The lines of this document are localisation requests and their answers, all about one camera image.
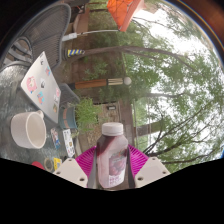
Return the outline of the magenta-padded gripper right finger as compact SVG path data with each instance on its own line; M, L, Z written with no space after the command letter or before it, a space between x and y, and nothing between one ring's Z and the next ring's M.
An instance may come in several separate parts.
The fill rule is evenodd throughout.
M148 157L133 146L128 150L128 185L140 188L169 175L170 172L157 157Z

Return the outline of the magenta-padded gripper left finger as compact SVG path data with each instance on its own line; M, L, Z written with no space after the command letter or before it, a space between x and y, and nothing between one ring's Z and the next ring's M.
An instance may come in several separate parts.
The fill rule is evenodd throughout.
M54 175L84 188L96 187L96 147L92 147L76 159L66 159Z

